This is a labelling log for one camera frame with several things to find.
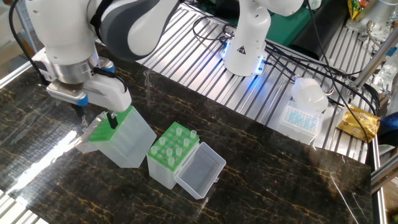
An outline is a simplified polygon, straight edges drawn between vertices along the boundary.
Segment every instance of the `black cable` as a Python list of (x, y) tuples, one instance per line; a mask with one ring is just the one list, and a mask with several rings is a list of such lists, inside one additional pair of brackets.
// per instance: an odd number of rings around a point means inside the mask
[[(324, 51), (324, 49), (323, 49), (323, 47), (322, 47), (321, 38), (319, 38), (319, 33), (318, 33), (317, 25), (315, 24), (314, 16), (313, 16), (313, 14), (312, 14), (310, 2), (309, 2), (308, 0), (305, 0), (305, 1), (306, 1), (307, 5), (308, 5), (309, 11), (310, 11), (311, 20), (312, 20), (312, 22), (313, 22), (313, 26), (314, 26), (314, 29), (315, 29), (315, 34), (317, 35), (317, 39), (318, 39), (318, 45), (319, 45), (319, 47), (320, 47), (320, 49), (321, 49), (322, 55), (323, 55), (323, 57), (324, 57), (324, 59), (325, 59), (325, 62), (326, 62), (326, 64), (328, 65), (329, 72), (331, 73), (331, 68), (330, 68), (330, 65), (329, 65), (329, 61), (328, 61), (328, 59), (327, 59), (327, 57), (326, 57), (326, 53), (325, 53), (325, 51)], [(362, 129), (362, 131), (363, 131), (363, 133), (364, 133), (364, 135), (365, 135), (366, 143), (368, 144), (368, 149), (370, 149), (369, 138), (368, 138), (368, 135), (366, 134), (366, 131), (365, 131), (365, 129), (363, 128), (361, 122), (360, 122), (359, 119), (355, 116), (355, 114), (352, 112), (352, 110), (349, 108), (349, 106), (348, 106), (346, 100), (343, 98), (343, 96), (341, 95), (339, 89), (337, 88), (337, 84), (336, 84), (335, 79), (334, 79), (333, 77), (332, 77), (332, 79), (331, 79), (331, 82), (333, 83), (333, 86), (335, 87), (336, 92), (337, 92), (337, 94), (340, 96), (340, 98), (341, 98), (341, 100), (343, 101), (344, 105), (347, 107), (347, 110), (351, 113), (351, 115), (353, 115), (354, 119), (356, 120), (356, 122), (358, 122), (359, 126), (361, 127), (361, 129)]]
[(276, 65), (274, 65), (273, 63), (266, 62), (266, 61), (264, 61), (264, 60), (263, 60), (263, 62), (264, 62), (266, 65), (271, 65), (271, 66), (275, 67), (276, 70), (280, 71), (281, 74), (285, 75), (290, 81), (293, 81), (293, 82), (294, 82), (294, 79), (293, 79), (293, 78), (291, 78), (290, 76), (286, 75), (280, 68), (276, 67)]
[[(272, 48), (275, 48), (275, 49), (279, 50), (279, 49), (278, 49), (275, 45), (273, 45), (272, 43), (267, 42), (267, 44), (270, 45)], [(313, 71), (313, 72), (315, 72), (315, 73), (318, 73), (318, 74), (320, 74), (320, 75), (322, 75), (322, 76), (324, 76), (324, 77), (333, 79), (334, 81), (336, 81), (336, 82), (339, 83), (340, 85), (344, 86), (345, 88), (349, 89), (350, 91), (352, 91), (353, 93), (355, 93), (356, 95), (358, 95), (360, 98), (362, 98), (362, 99), (369, 105), (369, 107), (370, 107), (370, 109), (372, 110), (373, 114), (375, 114), (375, 115), (377, 114), (376, 109), (373, 107), (372, 103), (371, 103), (366, 97), (364, 97), (362, 94), (360, 94), (359, 92), (357, 92), (356, 90), (354, 90), (353, 88), (351, 88), (350, 86), (348, 86), (347, 84), (345, 84), (344, 82), (342, 82), (342, 81), (340, 81), (340, 80), (336, 80), (336, 79), (333, 78), (332, 76), (327, 75), (327, 74), (325, 74), (325, 73), (323, 73), (323, 72), (321, 72), (321, 71), (319, 71), (319, 70), (317, 70), (317, 69), (315, 69), (315, 68), (312, 68), (312, 67), (310, 67), (310, 66), (308, 66), (308, 65), (306, 65), (306, 64), (304, 64), (304, 63), (302, 63), (302, 62), (300, 62), (300, 61), (298, 61), (298, 60), (289, 58), (288, 55), (287, 55), (285, 52), (281, 51), (281, 50), (280, 50), (279, 53), (280, 53), (281, 55), (283, 55), (284, 57), (287, 57), (289, 60), (293, 61), (294, 63), (296, 63), (296, 64), (298, 64), (298, 65), (300, 65), (300, 66), (302, 66), (302, 67), (304, 67), (304, 68), (307, 68), (308, 70), (311, 70), (311, 71)]]
[[(197, 11), (197, 12), (200, 12), (199, 10), (197, 10), (197, 9), (195, 9), (195, 8), (193, 8), (193, 7), (191, 7), (191, 6), (189, 6), (188, 4), (187, 4), (187, 6), (190, 7), (190, 8), (192, 8), (193, 10), (195, 10), (195, 11)], [(194, 25), (193, 25), (193, 33), (194, 33), (197, 37), (199, 37), (199, 38), (207, 39), (207, 38), (205, 38), (205, 37), (199, 36), (199, 35), (195, 32), (194, 28), (195, 28), (195, 26), (196, 26), (200, 21), (202, 21), (203, 19), (205, 19), (205, 18), (216, 18), (216, 17), (215, 17), (215, 16), (207, 16), (207, 15), (204, 14), (203, 12), (200, 12), (200, 13), (202, 13), (203, 15), (205, 15), (205, 17), (201, 17), (201, 18), (199, 18), (198, 20), (196, 20), (196, 21), (194, 22)], [(230, 24), (230, 23), (225, 23), (225, 22), (223, 22), (223, 23), (224, 23), (224, 26), (223, 26), (223, 33), (226, 34), (226, 35), (230, 35), (231, 37), (220, 37), (219, 39), (208, 39), (208, 40), (219, 40), (221, 43), (225, 44), (225, 41), (223, 41), (223, 40), (228, 40), (228, 39), (230, 39), (230, 38), (233, 37), (233, 35), (231, 35), (230, 33), (228, 33), (228, 32), (226, 31), (226, 28), (227, 28), (228, 26), (236, 27), (236, 25), (235, 25), (235, 24)], [(303, 61), (304, 61), (304, 59), (297, 58), (297, 57), (294, 57), (294, 56), (291, 56), (291, 55), (287, 55), (285, 52), (281, 51), (281, 50), (280, 50), (278, 47), (276, 47), (274, 44), (270, 43), (270, 42), (267, 41), (267, 40), (266, 40), (266, 42), (267, 42), (268, 45), (270, 45), (270, 46), (272, 47), (270, 50), (276, 50), (279, 54), (283, 55), (284, 57), (287, 57), (289, 60), (293, 61), (294, 63), (296, 63), (296, 64), (298, 64), (298, 65), (300, 65), (300, 66), (302, 66), (302, 67), (305, 67), (305, 68), (307, 68), (307, 69), (309, 69), (309, 70), (311, 70), (311, 71), (313, 71), (313, 72), (319, 73), (320, 75), (323, 75), (324, 77), (330, 78), (330, 79), (333, 80), (333, 82), (337, 82), (337, 83), (339, 83), (340, 85), (342, 85), (343, 87), (345, 87), (345, 88), (347, 88), (348, 90), (352, 91), (353, 93), (355, 93), (356, 95), (358, 95), (360, 98), (362, 98), (362, 99), (369, 105), (369, 107), (370, 107), (370, 109), (372, 110), (373, 114), (377, 114), (376, 109), (374, 109), (372, 103), (371, 103), (366, 97), (364, 97), (362, 94), (360, 94), (360, 93), (357, 92), (356, 90), (352, 89), (350, 86), (348, 86), (348, 85), (345, 84), (344, 82), (342, 82), (342, 81), (340, 81), (340, 80), (335, 80), (335, 78), (333, 77), (333, 75), (340, 75), (340, 76), (344, 76), (344, 75), (345, 75), (345, 74), (342, 73), (341, 71), (337, 70), (337, 68), (334, 69), (335, 72), (333, 73), (333, 72), (331, 72), (333, 69), (331, 69), (330, 65), (329, 65), (329, 67), (326, 67), (326, 66), (325, 66), (324, 64), (322, 64), (322, 63), (316, 63), (316, 62), (313, 62), (313, 61), (309, 61), (309, 60), (308, 60), (308, 62), (310, 62), (310, 63), (315, 63), (315, 64), (319, 64), (319, 65), (323, 66), (324, 69), (325, 69), (326, 71), (329, 69), (329, 71), (330, 71), (330, 73), (331, 73), (332, 75), (327, 75), (327, 74), (325, 74), (325, 73), (323, 73), (323, 72), (321, 72), (321, 71), (319, 71), (319, 70), (316, 70), (316, 69), (314, 69), (314, 68), (312, 68), (312, 67), (309, 67), (308, 65), (306, 65), (306, 64), (304, 64), (304, 63), (302, 63), (302, 62), (300, 61), (300, 60), (303, 60)], [(295, 73), (294, 73), (293, 71), (291, 71), (291, 69), (289, 69), (287, 66), (285, 66), (282, 62), (280, 62), (279, 60), (277, 60), (277, 63), (279, 63), (281, 66), (283, 66), (283, 67), (284, 67), (288, 72), (290, 72), (292, 75), (295, 75)], [(377, 102), (379, 101), (379, 98), (378, 98), (378, 97), (374, 97), (374, 95), (372, 95), (372, 96), (373, 96), (373, 98), (374, 98), (374, 101), (376, 102), (375, 104), (377, 105)]]
[(44, 78), (43, 74), (40, 72), (40, 70), (39, 70), (38, 66), (36, 65), (36, 63), (29, 56), (29, 54), (26, 51), (25, 47), (23, 46), (20, 38), (18, 37), (17, 32), (15, 31), (14, 21), (13, 21), (12, 18), (13, 18), (14, 10), (15, 10), (15, 7), (17, 6), (17, 3), (18, 3), (18, 0), (14, 0), (14, 2), (11, 4), (10, 11), (9, 11), (9, 14), (8, 14), (10, 30), (11, 30), (12, 35), (14, 36), (15, 40), (17, 41), (19, 47), (22, 49), (23, 53), (25, 54), (26, 58), (32, 64), (32, 66), (36, 70), (37, 74), (39, 74), (39, 77), (40, 77), (40, 80), (42, 81), (42, 84), (47, 86), (47, 85), (49, 85), (49, 82)]
[(275, 57), (275, 55), (271, 54), (271, 52), (269, 52), (267, 49), (265, 49), (265, 50), (266, 50), (266, 52), (267, 52), (271, 57), (273, 57), (273, 58), (276, 60), (277, 63), (279, 63), (280, 65), (282, 65), (288, 72), (290, 72), (290, 74), (295, 75), (295, 73), (294, 73), (293, 71), (291, 71), (291, 69), (288, 68), (286, 65), (284, 65), (282, 62), (280, 62), (279, 59), (277, 59), (277, 58)]

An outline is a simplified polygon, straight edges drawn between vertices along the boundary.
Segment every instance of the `clear plastic lid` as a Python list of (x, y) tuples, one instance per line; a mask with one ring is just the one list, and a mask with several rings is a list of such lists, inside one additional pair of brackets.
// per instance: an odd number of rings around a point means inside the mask
[(195, 199), (204, 198), (226, 162), (206, 143), (202, 142), (198, 150), (183, 164), (183, 168), (174, 177), (175, 181)]

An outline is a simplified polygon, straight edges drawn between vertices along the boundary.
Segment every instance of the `black marble surface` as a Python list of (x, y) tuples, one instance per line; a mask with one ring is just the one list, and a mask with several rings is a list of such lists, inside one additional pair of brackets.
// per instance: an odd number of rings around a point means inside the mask
[[(81, 119), (29, 70), (0, 90), (0, 189), (47, 222), (371, 223), (368, 166), (290, 140), (106, 50), (99, 54), (115, 62), (158, 137), (177, 121), (197, 130), (226, 166), (195, 200), (150, 178), (146, 159), (121, 169), (99, 151), (82, 154), (68, 144), (81, 134)], [(102, 111), (87, 106), (87, 121)]]

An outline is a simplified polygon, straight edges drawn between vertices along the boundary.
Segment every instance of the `white container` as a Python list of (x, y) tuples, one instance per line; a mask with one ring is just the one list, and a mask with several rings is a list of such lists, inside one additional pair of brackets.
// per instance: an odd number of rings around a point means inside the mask
[(107, 141), (90, 142), (121, 168), (138, 168), (144, 160), (156, 134), (134, 107), (128, 108), (128, 115), (120, 122), (116, 132)]
[(197, 144), (177, 167), (169, 171), (162, 164), (147, 156), (149, 175), (168, 189), (176, 183), (183, 187), (195, 199), (204, 198), (218, 175), (223, 170), (226, 161), (206, 143)]
[(98, 150), (91, 144), (88, 138), (104, 118), (106, 118), (106, 112), (102, 112), (94, 119), (93, 122), (91, 122), (91, 124), (87, 128), (83, 128), (84, 133), (75, 144), (75, 148), (77, 148), (82, 153), (89, 153)]
[(323, 114), (289, 101), (280, 117), (277, 131), (296, 141), (310, 144), (322, 128)]
[(329, 101), (320, 85), (312, 78), (298, 78), (292, 87), (292, 97), (300, 106), (318, 112), (326, 110)]

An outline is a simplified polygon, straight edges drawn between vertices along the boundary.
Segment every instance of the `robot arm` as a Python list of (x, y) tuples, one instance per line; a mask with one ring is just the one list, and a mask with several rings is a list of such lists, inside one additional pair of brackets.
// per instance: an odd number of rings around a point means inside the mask
[(110, 66), (100, 62), (96, 35), (118, 58), (139, 60), (156, 48), (179, 4), (179, 0), (26, 1), (45, 45), (34, 60), (51, 82), (48, 93), (78, 106), (93, 103), (123, 112), (131, 104), (129, 91), (120, 80), (93, 73), (95, 67), (114, 70), (112, 62)]
[(240, 76), (260, 75), (266, 57), (266, 36), (271, 26), (268, 9), (282, 16), (297, 12), (303, 0), (240, 1), (240, 15), (234, 39), (221, 54), (225, 67)]

